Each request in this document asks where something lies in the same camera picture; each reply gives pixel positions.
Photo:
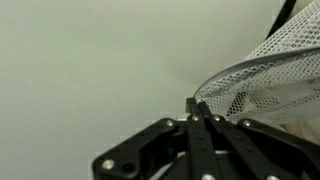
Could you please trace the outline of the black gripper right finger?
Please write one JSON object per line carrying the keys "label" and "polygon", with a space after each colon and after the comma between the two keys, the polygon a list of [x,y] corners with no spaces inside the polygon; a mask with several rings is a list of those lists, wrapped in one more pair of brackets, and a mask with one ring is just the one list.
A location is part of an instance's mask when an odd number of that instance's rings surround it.
{"label": "black gripper right finger", "polygon": [[293,180],[294,175],[272,162],[252,139],[205,102],[199,104],[223,180]]}

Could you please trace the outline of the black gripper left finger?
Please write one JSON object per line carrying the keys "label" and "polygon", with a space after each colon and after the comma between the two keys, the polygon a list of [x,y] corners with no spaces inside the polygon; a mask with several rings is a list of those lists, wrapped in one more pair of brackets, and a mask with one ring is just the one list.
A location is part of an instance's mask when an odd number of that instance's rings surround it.
{"label": "black gripper left finger", "polygon": [[194,98],[186,100],[188,151],[192,180],[219,180],[220,172],[205,119]]}

